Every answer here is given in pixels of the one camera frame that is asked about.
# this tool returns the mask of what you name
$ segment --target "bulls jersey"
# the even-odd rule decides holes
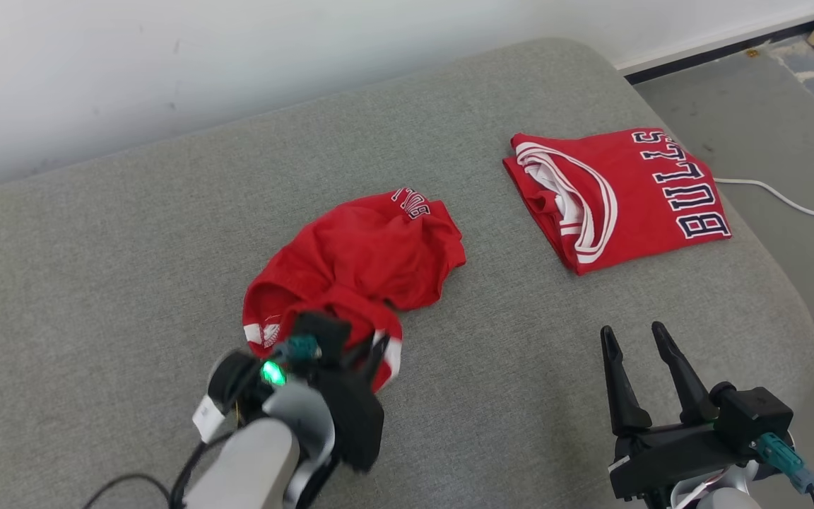
[[[731,236],[708,167],[661,129],[511,145],[505,168],[578,274]]]
[[[372,389],[401,366],[401,323],[389,307],[435,303],[450,271],[466,261],[461,231],[440,201],[409,187],[335,207],[304,226],[247,289],[243,329],[261,358],[285,341],[304,310],[351,323],[345,350],[390,336]]]

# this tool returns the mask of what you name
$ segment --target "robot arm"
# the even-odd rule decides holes
[[[368,471],[384,423],[370,384],[387,341],[362,350],[364,358],[342,358],[348,335],[345,322],[306,313],[292,332],[301,341],[290,341],[297,346],[282,349],[278,363],[239,351],[220,361],[194,422],[210,420],[204,406],[206,413],[224,409],[217,410],[222,416],[236,407],[240,429],[189,493],[183,495],[181,479],[172,498],[184,496],[187,509],[303,509],[340,463]]]
[[[656,428],[637,403],[614,331],[601,330],[611,431],[617,437],[608,467],[614,496],[642,499],[649,509],[758,507],[747,482],[781,473],[798,492],[814,493],[814,474],[789,438],[794,412],[788,406],[765,387],[737,390],[721,382],[709,393],[665,326],[652,323],[652,333],[682,408],[679,424]]]

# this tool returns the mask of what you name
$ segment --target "gray cushion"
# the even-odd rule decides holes
[[[375,468],[339,470],[317,507],[613,505],[605,324],[656,424],[679,408],[653,320],[708,386],[798,405],[812,323],[733,207],[733,240],[578,277],[501,166],[521,130],[660,125],[601,56],[543,40],[0,187],[0,508],[173,480],[247,284],[304,223],[401,186],[444,200],[468,263],[403,314]],[[142,484],[100,505],[162,506]]]

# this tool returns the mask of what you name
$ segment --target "gray floor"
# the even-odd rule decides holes
[[[637,85],[689,151],[715,177],[753,178],[814,209],[814,49],[802,39],[762,46]],[[789,275],[814,319],[814,217],[759,187],[723,193]],[[717,380],[707,380],[712,384]],[[814,469],[814,390],[794,435]],[[765,508],[811,507],[782,476],[753,487]]]

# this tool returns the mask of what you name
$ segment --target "white cable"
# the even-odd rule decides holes
[[[781,201],[787,205],[792,206],[794,209],[797,209],[800,212],[808,213],[808,215],[814,216],[814,210],[806,209],[804,206],[794,203],[793,200],[788,199],[788,197],[785,197],[784,194],[778,193],[774,187],[771,187],[764,182],[760,182],[758,180],[747,180],[747,178],[715,178],[714,181],[718,182],[719,184],[750,184],[753,186],[764,187],[766,191],[774,194],[776,197],[779,197],[779,199],[781,199]]]

